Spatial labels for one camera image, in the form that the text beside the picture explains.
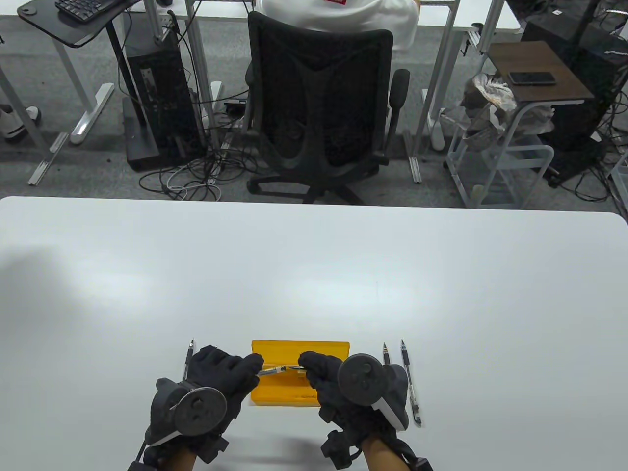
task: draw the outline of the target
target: smartphone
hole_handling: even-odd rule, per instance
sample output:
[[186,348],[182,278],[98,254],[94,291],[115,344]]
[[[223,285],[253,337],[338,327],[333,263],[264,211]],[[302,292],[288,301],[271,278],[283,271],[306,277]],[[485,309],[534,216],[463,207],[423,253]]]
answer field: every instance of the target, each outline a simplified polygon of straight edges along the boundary
[[513,85],[556,85],[549,72],[511,72],[508,74]]

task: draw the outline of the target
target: office chair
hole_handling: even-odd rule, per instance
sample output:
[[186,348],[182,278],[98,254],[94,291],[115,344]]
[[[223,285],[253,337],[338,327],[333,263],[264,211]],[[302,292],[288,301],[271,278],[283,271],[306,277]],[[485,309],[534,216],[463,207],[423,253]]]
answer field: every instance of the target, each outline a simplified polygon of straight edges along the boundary
[[[255,12],[249,15],[249,36],[245,128],[277,173],[249,180],[249,192],[303,203],[333,192],[348,203],[364,204],[347,185],[388,165],[386,150],[408,94],[410,73],[397,70],[384,141],[393,34],[309,31]],[[309,189],[267,192],[263,183],[300,183]]]

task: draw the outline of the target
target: black keyboard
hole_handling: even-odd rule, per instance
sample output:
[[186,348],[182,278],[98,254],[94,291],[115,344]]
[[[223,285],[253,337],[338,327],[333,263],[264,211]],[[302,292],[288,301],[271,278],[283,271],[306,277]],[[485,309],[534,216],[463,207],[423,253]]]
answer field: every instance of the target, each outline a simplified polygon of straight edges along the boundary
[[81,23],[93,20],[124,0],[56,0],[55,6]]

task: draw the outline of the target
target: hand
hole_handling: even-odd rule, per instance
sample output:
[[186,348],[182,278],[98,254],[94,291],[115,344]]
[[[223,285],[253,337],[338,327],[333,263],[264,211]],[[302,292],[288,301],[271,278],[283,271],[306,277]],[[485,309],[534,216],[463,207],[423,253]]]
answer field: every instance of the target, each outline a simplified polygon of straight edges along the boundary
[[338,386],[339,358],[305,352],[299,365],[306,370],[306,377],[318,393],[319,415],[329,423],[334,422],[344,430],[349,443],[361,448],[364,440],[378,436],[384,441],[394,440],[395,429],[380,411],[370,406],[358,406],[346,399]]
[[227,413],[213,433],[224,433],[231,421],[238,417],[242,401],[259,384],[257,373],[263,365],[264,359],[258,354],[242,358],[211,345],[192,357],[187,381],[218,389],[227,400]]
[[227,401],[225,416],[216,428],[204,435],[178,436],[158,447],[149,447],[144,453],[144,463],[160,468],[183,447],[206,463],[214,459],[218,451],[222,451],[217,446],[222,434],[231,421],[238,417],[244,398],[258,385],[257,373],[263,364],[264,359],[258,354],[242,358],[211,345],[202,348],[190,360],[186,381],[194,386],[218,389]]

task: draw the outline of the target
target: shoe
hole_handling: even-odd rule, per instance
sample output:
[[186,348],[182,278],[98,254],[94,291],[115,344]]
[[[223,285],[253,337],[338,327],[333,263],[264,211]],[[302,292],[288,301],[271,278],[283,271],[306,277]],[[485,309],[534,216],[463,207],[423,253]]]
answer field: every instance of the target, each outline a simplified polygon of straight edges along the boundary
[[[28,134],[24,123],[19,118],[13,108],[7,105],[0,106],[2,113],[0,114],[0,134],[7,142],[17,142]],[[29,106],[26,112],[35,122],[39,124],[41,121],[41,111],[36,106]]]

